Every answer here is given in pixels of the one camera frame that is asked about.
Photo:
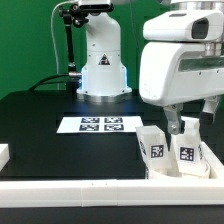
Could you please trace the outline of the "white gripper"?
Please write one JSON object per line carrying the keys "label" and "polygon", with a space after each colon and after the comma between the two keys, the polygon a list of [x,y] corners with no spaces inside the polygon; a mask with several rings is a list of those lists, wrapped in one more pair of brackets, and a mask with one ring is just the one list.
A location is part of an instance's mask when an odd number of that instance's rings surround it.
{"label": "white gripper", "polygon": [[149,42],[143,49],[140,63],[139,92],[144,102],[165,106],[168,132],[184,132],[181,118],[184,103],[204,99],[203,113],[215,115],[224,95],[224,68],[185,71],[182,60],[202,58],[205,46],[196,43]]}

